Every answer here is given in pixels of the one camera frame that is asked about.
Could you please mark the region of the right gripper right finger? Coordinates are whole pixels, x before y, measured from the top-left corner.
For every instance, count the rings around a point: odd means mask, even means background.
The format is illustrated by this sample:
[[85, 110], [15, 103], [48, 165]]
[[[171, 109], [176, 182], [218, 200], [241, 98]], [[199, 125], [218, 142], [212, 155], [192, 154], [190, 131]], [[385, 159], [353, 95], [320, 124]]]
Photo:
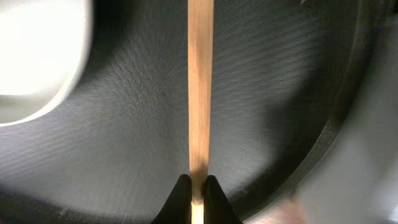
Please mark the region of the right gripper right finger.
[[206, 180], [204, 217], [206, 224], [243, 224], [213, 175]]

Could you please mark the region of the wooden chopstick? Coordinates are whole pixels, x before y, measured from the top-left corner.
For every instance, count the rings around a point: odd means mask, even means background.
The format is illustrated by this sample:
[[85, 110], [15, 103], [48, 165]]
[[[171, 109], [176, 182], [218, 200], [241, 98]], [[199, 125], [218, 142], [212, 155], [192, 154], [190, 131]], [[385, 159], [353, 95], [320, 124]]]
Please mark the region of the wooden chopstick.
[[191, 223], [204, 218], [210, 150], [214, 0], [188, 0], [188, 138]]

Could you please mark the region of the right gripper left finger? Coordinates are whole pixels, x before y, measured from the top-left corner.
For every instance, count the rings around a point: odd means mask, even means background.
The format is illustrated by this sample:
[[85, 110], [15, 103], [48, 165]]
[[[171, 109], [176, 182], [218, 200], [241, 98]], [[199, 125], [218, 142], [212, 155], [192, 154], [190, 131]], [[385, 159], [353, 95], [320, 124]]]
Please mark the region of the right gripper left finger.
[[189, 175], [182, 174], [151, 224], [189, 224], [191, 201], [192, 181]]

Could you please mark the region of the grey plate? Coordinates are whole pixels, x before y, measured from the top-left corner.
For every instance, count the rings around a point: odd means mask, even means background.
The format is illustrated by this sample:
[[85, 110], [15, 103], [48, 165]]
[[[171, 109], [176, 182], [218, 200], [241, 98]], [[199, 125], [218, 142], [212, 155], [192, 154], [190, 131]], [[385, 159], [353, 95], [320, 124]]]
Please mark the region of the grey plate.
[[92, 0], [1, 0], [1, 126], [37, 119], [70, 95], [93, 22]]

